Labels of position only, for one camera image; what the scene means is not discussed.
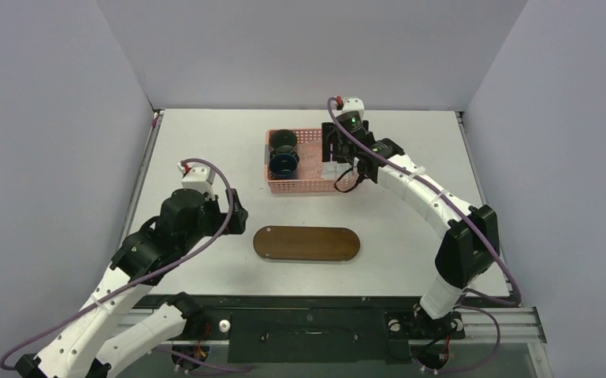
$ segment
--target white knob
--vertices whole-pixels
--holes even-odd
[[[229,329],[231,329],[230,321],[227,321],[226,319],[224,319],[223,321],[219,322],[219,331],[226,333],[229,331]]]

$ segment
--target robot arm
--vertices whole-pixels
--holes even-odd
[[[445,195],[475,223],[493,248],[499,250],[495,212],[488,206],[477,209],[449,193],[427,176],[425,169],[415,164],[391,139],[375,140],[373,133],[369,131],[369,123],[362,118],[363,103],[360,99],[338,99],[337,104],[340,110],[340,115],[336,117],[338,124],[322,124],[323,160],[353,164],[359,174],[359,181],[370,179],[393,191],[421,214],[442,238],[435,258],[437,277],[421,298],[419,305],[428,321],[443,320],[453,311],[470,282],[493,263],[493,257],[467,224],[461,221],[459,214],[449,208],[437,192]],[[368,154],[345,133],[367,146],[372,153],[405,168],[411,175],[405,175],[381,159],[376,159],[373,154]],[[415,176],[430,183],[437,191],[415,180]]]
[[[205,165],[180,166],[183,188],[173,192],[153,217],[139,231],[128,235],[113,256],[100,284],[84,303],[83,309],[96,308],[70,323],[37,355],[27,354],[16,369],[27,378],[105,378],[116,376],[151,347],[179,335],[195,311],[194,306],[170,302],[142,323],[106,343],[120,319],[149,291],[163,275],[145,280],[121,292],[107,302],[99,299],[120,287],[180,260],[206,236],[215,234],[227,214],[221,213],[217,196],[212,192],[214,172]],[[232,196],[233,211],[224,234],[242,234],[247,211],[237,192]]]

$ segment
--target white table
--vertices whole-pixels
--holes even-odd
[[[370,111],[365,118],[377,139],[388,137],[450,192],[481,205],[478,186],[453,112]],[[249,211],[244,235],[223,236],[177,269],[152,294],[193,295],[422,296],[436,274],[441,240],[411,208],[383,187],[365,181],[350,194],[273,195],[263,178],[263,148],[271,128],[316,128],[325,110],[167,109],[147,168],[129,232],[157,215],[163,200],[180,187],[176,163],[183,158],[213,162],[238,190]],[[223,185],[215,192],[227,208]],[[361,250],[351,261],[269,261],[252,247],[267,225],[346,227]],[[493,265],[474,285],[506,296]]]

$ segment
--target pink basket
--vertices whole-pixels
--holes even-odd
[[[300,164],[298,168],[299,179],[296,180],[273,180],[268,168],[270,152],[270,136],[277,130],[268,130],[266,133],[266,181],[273,193],[311,193],[311,192],[333,192],[335,179],[322,179],[322,130],[320,128],[293,128],[298,138],[298,155]],[[344,190],[351,187],[356,182],[356,175],[350,175],[350,178],[343,178],[337,183],[337,187]]]

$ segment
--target white wall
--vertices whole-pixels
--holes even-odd
[[[100,0],[154,107],[467,107],[526,0]]]
[[[556,376],[606,376],[606,2],[530,0],[465,124]]]
[[[151,117],[95,3],[0,2],[0,355],[97,282]]]

